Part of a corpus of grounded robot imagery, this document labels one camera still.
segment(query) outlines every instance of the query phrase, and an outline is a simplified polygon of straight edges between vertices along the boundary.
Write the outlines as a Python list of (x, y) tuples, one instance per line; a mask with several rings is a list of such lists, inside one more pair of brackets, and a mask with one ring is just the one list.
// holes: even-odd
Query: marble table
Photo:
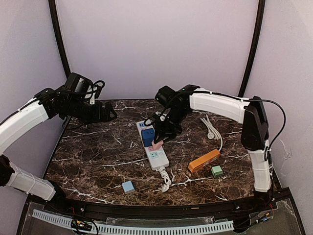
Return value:
[[(240, 142), (242, 125), (228, 118), (208, 114), (221, 133), (221, 157), (191, 174), (188, 164), (219, 148), (207, 138), (200, 121), (204, 112), (195, 111), (182, 123), (183, 133), (164, 145), (173, 184), (161, 192), (163, 179), (152, 171), (137, 132), (136, 122), (162, 106), (154, 100), (111, 101), (118, 119), (66, 130), (48, 166), (46, 179), (58, 183), (67, 197), (117, 205), (169, 206), (233, 200), (253, 195), (251, 160)], [(72, 119), (68, 128), (78, 124)], [(214, 179), (211, 167), (220, 165), (224, 176)], [(125, 194), (121, 184), (132, 181), (135, 191)]]

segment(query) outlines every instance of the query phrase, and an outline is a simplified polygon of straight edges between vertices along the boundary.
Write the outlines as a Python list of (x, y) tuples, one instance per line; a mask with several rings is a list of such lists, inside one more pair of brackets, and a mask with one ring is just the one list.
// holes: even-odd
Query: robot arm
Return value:
[(53, 182), (26, 172), (4, 156), (6, 149), (35, 126), (57, 114), (78, 118), (83, 124), (111, 121), (117, 118), (110, 103), (95, 101), (103, 81), (95, 84), (76, 73), (71, 73), (65, 85), (56, 90), (44, 89), (0, 124), (0, 186), (9, 186), (50, 201), (60, 188)]
[(232, 97), (214, 93), (198, 86), (187, 85), (175, 92), (165, 86), (156, 94), (156, 100), (164, 106), (161, 113), (154, 114), (154, 143), (174, 139), (181, 134), (181, 122), (192, 110), (208, 111), (231, 118), (243, 124), (241, 142), (247, 149), (254, 172), (257, 192), (271, 188), (271, 172), (268, 154), (268, 120), (259, 97), (253, 99)]

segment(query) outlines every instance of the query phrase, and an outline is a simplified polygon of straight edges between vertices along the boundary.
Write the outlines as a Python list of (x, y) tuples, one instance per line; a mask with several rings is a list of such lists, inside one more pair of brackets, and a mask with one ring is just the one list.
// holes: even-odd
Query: orange block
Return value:
[(220, 158), (221, 153), (214, 149), (213, 151), (203, 155), (202, 157), (199, 157), (189, 163), (188, 169), (191, 171), (191, 173), (196, 172), (197, 170), (202, 169), (205, 165), (217, 160)]

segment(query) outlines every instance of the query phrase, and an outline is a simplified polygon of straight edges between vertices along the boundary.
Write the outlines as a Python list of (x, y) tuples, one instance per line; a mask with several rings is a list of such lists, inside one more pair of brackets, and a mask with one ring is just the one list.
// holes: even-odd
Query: power strip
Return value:
[[(143, 121), (137, 122), (136, 125), (137, 125), (137, 129), (139, 132), (141, 142), (142, 142), (141, 131), (146, 130), (146, 129), (151, 129), (151, 128), (154, 129), (152, 125), (151, 126), (145, 126)], [(143, 147), (144, 147), (146, 154), (148, 156), (148, 160), (150, 162), (152, 170), (159, 170), (161, 167), (169, 166), (170, 162), (167, 159), (167, 156), (164, 152), (163, 147), (159, 148), (158, 150), (155, 150), (153, 148), (153, 146), (145, 147), (143, 145)]]

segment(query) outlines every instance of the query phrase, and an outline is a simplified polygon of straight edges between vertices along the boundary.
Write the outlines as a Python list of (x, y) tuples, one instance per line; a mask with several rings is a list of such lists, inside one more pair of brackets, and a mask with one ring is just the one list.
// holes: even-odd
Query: black frame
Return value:
[[(291, 204), (296, 215), (296, 219), (302, 235), (305, 235), (304, 227), (299, 215), (299, 211), (295, 204), (294, 198), (289, 188), (279, 189), (275, 194), (275, 201), (290, 199)], [(249, 214), (253, 211), (238, 211), (238, 205), (245, 204), (253, 197), (247, 197), (227, 202), (208, 203), (190, 206), (166, 206), (166, 207), (142, 207), (142, 206), (117, 206), (117, 205), (104, 205), (99, 203), (89, 203), (77, 200), (69, 200), (72, 207), (74, 207), (76, 214), (88, 217), (90, 219), (106, 221), (110, 218), (131, 218), (131, 219), (184, 219), (184, 218), (197, 218), (214, 216), (215, 220), (228, 219), (234, 221), (242, 221), (249, 218)], [(29, 195), (22, 211), (21, 219), (19, 222), (17, 235), (22, 233), (24, 220), (28, 211), (29, 203), (34, 202), (44, 205), (44, 209), (52, 212), (59, 213), (53, 209), (45, 200)]]
[[(55, 39), (57, 41), (60, 57), (62, 60), (63, 64), (63, 69), (65, 72), (66, 77), (68, 77), (71, 73), (70, 68), (69, 68), (69, 63), (62, 39), (62, 34), (61, 34), (61, 29), (59, 25), (59, 19), (58, 19), (58, 13), (56, 9), (56, 4), (55, 0), (48, 0), (49, 1), (49, 7), (50, 7), (50, 14), (51, 14), (51, 19), (52, 19), (52, 24), (53, 24), (53, 29), (54, 29), (54, 35)], [(254, 27), (254, 32), (253, 32), (253, 38), (252, 38), (252, 43), (251, 43), (251, 48), (250, 48), (250, 53), (248, 57), (248, 61), (246, 64), (246, 69), (244, 73), (244, 77), (239, 89), (238, 97), (243, 97), (246, 91), (246, 87), (249, 81), (249, 77), (251, 74), (252, 70), (252, 65), (256, 53), (256, 49), (258, 47), (258, 42), (259, 42), (259, 37), (260, 37), (260, 32), (261, 32), (261, 26), (262, 26), (262, 20), (263, 20), (263, 14), (264, 14), (264, 8), (265, 8), (265, 0), (259, 0), (259, 5), (258, 5), (258, 11), (257, 11), (257, 16), (256, 16), (256, 21), (255, 21), (255, 27)]]
[(55, 39), (57, 41), (63, 69), (64, 69), (66, 77), (68, 78), (71, 71), (69, 68), (69, 64), (68, 64), (68, 60), (67, 60), (67, 54), (65, 52), (65, 47), (63, 44), (61, 29), (60, 29), (60, 25), (59, 25), (59, 18), (58, 18), (58, 13), (57, 13), (57, 7), (55, 4), (55, 0), (48, 0), (48, 1), (49, 1), (49, 8), (50, 8), (50, 14), (51, 14), (51, 20), (52, 20)]
[(250, 74), (251, 74), (251, 70), (252, 70), (252, 66), (253, 66), (253, 61), (254, 61), (256, 49), (258, 47), (258, 42), (259, 42), (259, 38), (260, 38), (264, 8), (265, 8), (265, 0), (259, 0), (258, 12), (256, 15), (256, 21), (255, 21), (255, 27), (254, 27), (254, 32), (253, 32), (253, 38), (252, 38), (250, 53), (249, 53), (248, 61), (246, 63), (246, 70), (244, 73), (243, 81), (242, 81), (240, 89), (239, 89), (238, 97), (244, 97), (245, 91), (246, 91), (246, 86), (247, 86), (249, 78), (250, 78)]

